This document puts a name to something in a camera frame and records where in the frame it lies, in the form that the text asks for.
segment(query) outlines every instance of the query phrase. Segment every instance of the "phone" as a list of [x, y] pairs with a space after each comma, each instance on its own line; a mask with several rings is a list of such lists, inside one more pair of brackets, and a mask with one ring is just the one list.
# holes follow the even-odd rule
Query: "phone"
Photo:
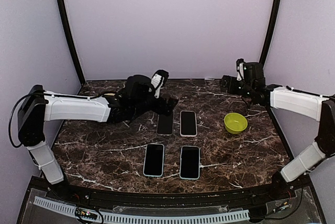
[[163, 176], [164, 145], [148, 144], [144, 158], [143, 174], [149, 177]]
[[173, 113], [169, 116], [158, 115], [157, 134], [171, 135], [173, 132]]
[[200, 178], [200, 148], [185, 145], [180, 155], [179, 176], [185, 180]]
[[180, 136], [197, 136], [197, 118], [194, 111], [183, 110], [180, 112]]

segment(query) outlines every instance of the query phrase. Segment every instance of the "bowl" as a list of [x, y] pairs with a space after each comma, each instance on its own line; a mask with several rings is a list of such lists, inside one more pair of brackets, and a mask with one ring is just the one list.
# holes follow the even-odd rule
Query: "bowl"
[[232, 134], [240, 134], [247, 126], [247, 119], [239, 113], [228, 113], [224, 119], [226, 130]]

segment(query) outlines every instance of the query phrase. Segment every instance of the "robotic arm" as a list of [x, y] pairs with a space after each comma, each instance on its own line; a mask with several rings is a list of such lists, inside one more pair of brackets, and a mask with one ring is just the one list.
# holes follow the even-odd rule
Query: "robotic arm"
[[280, 85], [265, 85], [263, 65], [237, 60], [237, 77], [223, 76], [221, 91], [251, 99], [252, 104], [285, 109], [320, 122], [314, 142], [274, 174], [272, 184], [287, 184], [335, 154], [335, 96], [323, 96]]
[[164, 70], [153, 78], [134, 75], [118, 92], [94, 97], [58, 94], [35, 85], [18, 111], [18, 139], [30, 152], [51, 185], [61, 183], [65, 175], [45, 141], [43, 125], [52, 120], [92, 120], [97, 122], [132, 122], [147, 111], [170, 115], [177, 99], [160, 97], [160, 89], [169, 77]]

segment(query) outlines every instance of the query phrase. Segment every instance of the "wall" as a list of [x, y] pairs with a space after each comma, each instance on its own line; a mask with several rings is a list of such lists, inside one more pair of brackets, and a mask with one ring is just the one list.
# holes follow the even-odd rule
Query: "wall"
[[[269, 56], [267, 83], [335, 93], [335, 0], [282, 0]], [[312, 143], [318, 123], [275, 110], [295, 155]], [[335, 159], [311, 174], [328, 223], [334, 223]]]
[[[16, 223], [30, 177], [39, 174], [27, 150], [14, 149], [7, 134], [15, 101], [35, 84], [70, 94], [80, 88], [57, 1], [0, 0], [0, 223]], [[60, 122], [46, 124], [50, 144], [59, 126]], [[18, 143], [16, 124], [12, 132]]]
[[65, 0], [88, 80], [235, 75], [257, 61], [272, 0]]

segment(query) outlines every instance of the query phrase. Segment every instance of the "yellow-green plastic bowl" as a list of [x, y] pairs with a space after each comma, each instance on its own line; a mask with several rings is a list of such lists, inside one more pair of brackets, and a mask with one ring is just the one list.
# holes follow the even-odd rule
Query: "yellow-green plastic bowl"
[[232, 134], [240, 134], [248, 126], [247, 119], [239, 113], [228, 113], [224, 122], [226, 130]]

